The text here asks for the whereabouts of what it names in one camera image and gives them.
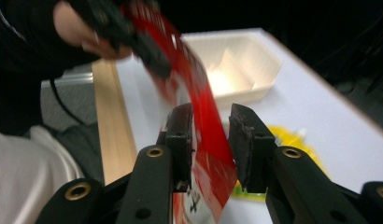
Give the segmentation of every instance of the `white tray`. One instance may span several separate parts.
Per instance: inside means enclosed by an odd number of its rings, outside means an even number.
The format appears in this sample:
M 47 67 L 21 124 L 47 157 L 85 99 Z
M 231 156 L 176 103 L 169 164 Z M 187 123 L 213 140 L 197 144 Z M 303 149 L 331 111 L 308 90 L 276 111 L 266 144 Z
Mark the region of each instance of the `white tray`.
M 184 35 L 208 74 L 218 108 L 260 101 L 273 86 L 281 61 L 252 31 Z

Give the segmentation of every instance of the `person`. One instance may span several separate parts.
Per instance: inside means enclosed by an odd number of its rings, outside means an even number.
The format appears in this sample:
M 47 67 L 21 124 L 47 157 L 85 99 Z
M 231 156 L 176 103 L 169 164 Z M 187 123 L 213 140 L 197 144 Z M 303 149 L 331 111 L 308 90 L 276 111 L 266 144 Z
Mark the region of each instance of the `person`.
M 63 184 L 103 183 L 96 123 L 58 132 L 44 124 L 40 85 L 114 50 L 60 0 L 0 0 L 0 223 L 34 223 Z

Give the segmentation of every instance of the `plastic bag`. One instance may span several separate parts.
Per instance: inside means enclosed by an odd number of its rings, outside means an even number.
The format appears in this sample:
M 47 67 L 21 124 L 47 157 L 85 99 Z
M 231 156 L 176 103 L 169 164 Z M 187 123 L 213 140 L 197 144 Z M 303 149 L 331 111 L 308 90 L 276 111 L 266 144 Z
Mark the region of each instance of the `plastic bag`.
M 123 10 L 135 29 L 149 34 L 172 65 L 170 78 L 149 71 L 162 97 L 173 107 L 188 101 L 193 107 L 195 155 L 191 189 L 174 194 L 174 220 L 218 222 L 236 182 L 236 171 L 206 70 L 160 12 L 142 1 L 131 1 Z

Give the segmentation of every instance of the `white table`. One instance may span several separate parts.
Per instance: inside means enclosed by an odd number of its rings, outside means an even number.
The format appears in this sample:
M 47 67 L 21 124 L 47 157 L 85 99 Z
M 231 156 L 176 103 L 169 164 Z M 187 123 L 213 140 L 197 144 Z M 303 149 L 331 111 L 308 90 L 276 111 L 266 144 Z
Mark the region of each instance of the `white table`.
M 331 180 L 360 192 L 367 181 L 383 181 L 383 131 L 354 105 L 261 29 L 256 37 L 282 60 L 273 88 L 252 108 L 266 125 L 306 130 L 305 143 L 318 154 Z M 155 143 L 165 110 L 141 63 L 117 68 L 138 149 Z M 230 108 L 220 111 L 223 120 Z M 264 203 L 230 199 L 220 223 L 270 223 Z

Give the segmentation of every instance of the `wooden board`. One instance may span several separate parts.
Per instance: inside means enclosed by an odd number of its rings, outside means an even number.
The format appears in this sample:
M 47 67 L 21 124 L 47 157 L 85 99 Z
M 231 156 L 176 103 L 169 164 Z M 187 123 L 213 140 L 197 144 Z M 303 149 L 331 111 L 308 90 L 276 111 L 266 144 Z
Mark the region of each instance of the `wooden board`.
M 133 171 L 136 147 L 115 62 L 92 64 L 105 183 Z

